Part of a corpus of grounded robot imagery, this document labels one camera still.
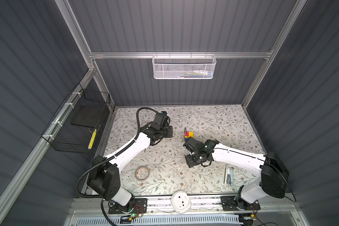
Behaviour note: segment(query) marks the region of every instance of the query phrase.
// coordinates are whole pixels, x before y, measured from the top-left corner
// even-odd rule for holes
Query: work surface
[[[240,105],[154,107],[167,111],[171,118],[173,137],[164,138],[158,145],[140,152],[127,164],[121,175],[122,186],[134,195],[172,194],[178,190],[187,193],[237,191],[255,177],[236,166],[213,162],[209,167],[201,165],[188,168],[184,147],[184,129],[194,132],[194,138],[204,142],[217,139],[239,150],[263,153],[261,145]],[[112,153],[128,142],[137,132],[138,108],[118,108],[109,136],[105,154]],[[141,126],[154,119],[149,110],[140,111]],[[140,166],[150,170],[149,178],[138,180],[135,172]],[[235,185],[224,184],[226,166],[233,167]]]

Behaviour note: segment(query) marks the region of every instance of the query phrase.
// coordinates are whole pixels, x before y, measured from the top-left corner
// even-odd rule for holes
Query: dark gray wall
[[[0,194],[86,71],[54,1],[0,0]],[[62,220],[74,197],[69,179],[86,164],[87,156],[49,150],[3,225],[46,214]]]
[[[116,106],[242,103],[263,59],[218,59],[213,79],[154,79],[150,59],[97,59]]]
[[[294,0],[70,0],[93,52],[268,51]]]
[[[308,0],[247,108],[311,225],[339,225],[339,1]]]

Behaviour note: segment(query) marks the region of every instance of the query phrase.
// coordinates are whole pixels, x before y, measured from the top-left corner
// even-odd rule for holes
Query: white mesh basket
[[[216,66],[214,55],[204,57],[158,57],[152,58],[155,79],[212,79]]]

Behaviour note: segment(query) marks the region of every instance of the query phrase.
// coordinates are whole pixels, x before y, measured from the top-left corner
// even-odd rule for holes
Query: yellow marker
[[[88,149],[92,149],[93,147],[93,143],[94,143],[94,139],[95,139],[95,135],[97,134],[97,129],[94,130],[93,134],[92,134],[92,138],[90,139],[89,145],[88,145]]]

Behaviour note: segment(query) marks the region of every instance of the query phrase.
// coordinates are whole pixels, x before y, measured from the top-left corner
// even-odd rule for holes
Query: rubik's cube
[[[185,132],[185,140],[187,140],[190,137],[193,137],[193,132]]]

